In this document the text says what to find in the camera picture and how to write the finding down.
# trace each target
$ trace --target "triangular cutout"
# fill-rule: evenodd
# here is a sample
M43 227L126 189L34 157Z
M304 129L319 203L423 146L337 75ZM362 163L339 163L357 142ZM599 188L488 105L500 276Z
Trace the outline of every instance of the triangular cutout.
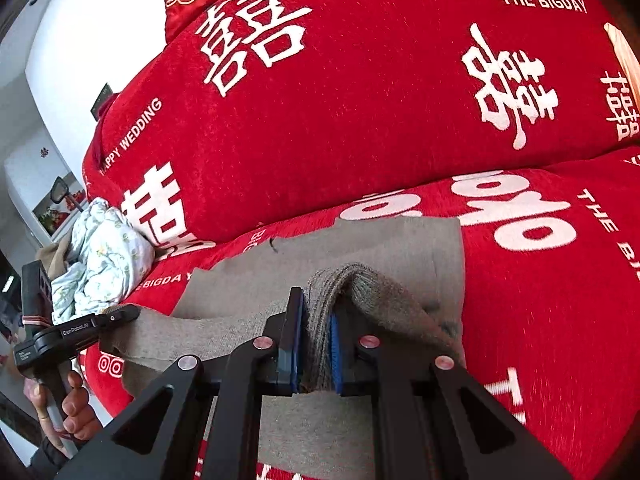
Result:
M466 411L480 453L490 454L515 443L515 435L471 390L460 388L460 401Z
M135 418L118 430L113 441L142 455L151 453L172 397L172 389L160 390Z

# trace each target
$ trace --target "red bedding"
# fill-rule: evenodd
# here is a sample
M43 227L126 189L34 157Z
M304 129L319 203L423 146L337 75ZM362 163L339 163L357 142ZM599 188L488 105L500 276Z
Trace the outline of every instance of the red bedding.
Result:
M608 21L597 0L218 1L84 161L166 249L128 301L170 314L195 267L338 216L458 216L469 371L592 478L640 406L638 112ZM86 370L129 402L121 361Z
M325 228L338 217L458 216L468 370L577 479L593 478L640 406L638 186L637 147L542 170L448 178L169 257L129 301L170 314L195 267L209 269L270 237ZM91 348L86 372L111 413L130 401L114 358Z

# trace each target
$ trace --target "black sleeve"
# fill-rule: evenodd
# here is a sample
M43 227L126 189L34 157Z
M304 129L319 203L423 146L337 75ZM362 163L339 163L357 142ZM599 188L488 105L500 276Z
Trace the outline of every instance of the black sleeve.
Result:
M27 470L34 480L52 480L67 460L67 457L60 453L45 437L36 453L31 457L31 465Z

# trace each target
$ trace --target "silver screw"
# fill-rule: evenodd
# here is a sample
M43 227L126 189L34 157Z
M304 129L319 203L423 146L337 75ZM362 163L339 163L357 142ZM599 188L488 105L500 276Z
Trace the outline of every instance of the silver screw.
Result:
M198 364L198 359L193 355L183 355L178 360L178 368L184 371L193 370L197 364Z
M257 337L254 339L254 346L258 349L258 350L266 350L269 349L273 346L273 339L271 339L270 337L267 337L265 335L261 335L260 337Z
M374 335L364 335L360 338L360 346L364 348L378 348L380 346L380 339Z
M440 370L451 370L455 365L455 361L448 355L439 355L436 357L436 366Z

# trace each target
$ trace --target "human hand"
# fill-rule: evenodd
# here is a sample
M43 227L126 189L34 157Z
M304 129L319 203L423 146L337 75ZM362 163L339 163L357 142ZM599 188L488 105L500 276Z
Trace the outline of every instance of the human hand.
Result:
M90 440L102 429L102 423L89 405L89 392L82 387L82 377L77 372L71 371L67 380L73 389L62 402L62 410L68 415L64 421L65 430L78 440ZM66 455L62 441L56 430L53 429L53 424L47 413L45 387L38 384L31 390L30 401L38 413L42 431L49 441Z

